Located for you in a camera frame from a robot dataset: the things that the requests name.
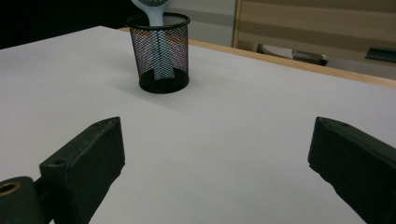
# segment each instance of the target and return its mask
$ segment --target white table surface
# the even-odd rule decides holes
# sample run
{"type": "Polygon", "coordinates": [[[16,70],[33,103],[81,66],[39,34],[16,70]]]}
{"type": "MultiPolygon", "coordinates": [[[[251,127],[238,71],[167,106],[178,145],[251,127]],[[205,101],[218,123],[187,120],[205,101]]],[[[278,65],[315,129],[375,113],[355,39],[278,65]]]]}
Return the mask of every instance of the white table surface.
{"type": "Polygon", "coordinates": [[[309,168],[317,116],[396,147],[396,90],[190,46],[187,88],[138,86],[104,27],[0,50],[0,179],[120,116],[126,165],[92,223],[364,223],[309,168]]]}

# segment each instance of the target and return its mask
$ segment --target black mesh cup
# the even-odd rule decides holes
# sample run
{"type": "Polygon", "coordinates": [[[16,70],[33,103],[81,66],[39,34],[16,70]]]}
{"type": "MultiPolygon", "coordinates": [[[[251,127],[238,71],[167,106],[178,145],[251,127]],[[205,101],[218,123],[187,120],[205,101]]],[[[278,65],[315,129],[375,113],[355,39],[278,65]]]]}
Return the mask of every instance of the black mesh cup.
{"type": "Polygon", "coordinates": [[[144,91],[170,93],[189,84],[189,23],[187,16],[168,12],[163,13],[163,26],[149,26],[146,15],[127,20],[144,91]]]}

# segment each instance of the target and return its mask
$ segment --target wooden cabinet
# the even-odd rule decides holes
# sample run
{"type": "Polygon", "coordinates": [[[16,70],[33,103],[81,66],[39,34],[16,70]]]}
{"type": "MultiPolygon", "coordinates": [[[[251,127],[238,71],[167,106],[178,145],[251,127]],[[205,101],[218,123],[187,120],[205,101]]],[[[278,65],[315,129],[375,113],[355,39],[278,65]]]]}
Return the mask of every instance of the wooden cabinet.
{"type": "Polygon", "coordinates": [[[257,43],[373,62],[371,47],[396,49],[396,2],[238,0],[233,46],[257,43]]]}

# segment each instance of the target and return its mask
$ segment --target wooden table edge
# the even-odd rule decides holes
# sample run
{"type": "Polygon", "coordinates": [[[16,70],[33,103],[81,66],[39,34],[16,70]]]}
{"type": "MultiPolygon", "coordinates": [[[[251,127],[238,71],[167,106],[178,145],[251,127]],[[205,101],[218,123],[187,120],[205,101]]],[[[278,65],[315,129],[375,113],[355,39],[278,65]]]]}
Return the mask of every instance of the wooden table edge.
{"type": "MultiPolygon", "coordinates": [[[[119,30],[129,32],[129,28],[120,28],[119,30]]],[[[355,73],[355,72],[350,72],[346,70],[341,70],[341,69],[336,69],[336,68],[330,68],[326,66],[320,66],[312,63],[302,63],[302,62],[297,62],[294,60],[289,60],[289,59],[283,59],[283,58],[278,58],[274,57],[271,55],[266,55],[266,54],[259,54],[256,52],[252,51],[247,51],[243,49],[233,49],[230,47],[225,47],[221,45],[216,45],[216,44],[210,44],[198,40],[192,40],[189,39],[189,44],[195,47],[200,47],[200,48],[205,48],[205,49],[213,49],[216,51],[221,51],[221,52],[226,52],[226,53],[231,53],[255,60],[260,60],[263,62],[268,62],[268,63],[275,63],[287,67],[292,67],[292,68],[297,68],[309,72],[314,72],[314,73],[320,73],[323,75],[327,76],[332,76],[332,77],[340,77],[340,78],[345,78],[349,80],[354,80],[354,81],[359,81],[359,82],[364,82],[368,84],[373,84],[377,86],[383,86],[383,87],[388,87],[388,88],[395,88],[396,89],[396,80],[393,79],[388,79],[388,78],[383,78],[383,77],[374,77],[374,76],[369,76],[369,75],[364,75],[361,73],[355,73]]]]}

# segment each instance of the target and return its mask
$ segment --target brass insert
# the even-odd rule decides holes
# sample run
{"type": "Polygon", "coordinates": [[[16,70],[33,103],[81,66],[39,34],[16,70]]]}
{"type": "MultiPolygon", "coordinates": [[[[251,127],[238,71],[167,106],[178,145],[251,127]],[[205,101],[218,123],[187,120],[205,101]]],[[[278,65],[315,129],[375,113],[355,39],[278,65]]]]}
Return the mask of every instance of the brass insert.
{"type": "Polygon", "coordinates": [[[8,195],[15,190],[17,190],[21,186],[21,183],[18,181],[7,182],[0,186],[0,197],[8,195]]]}

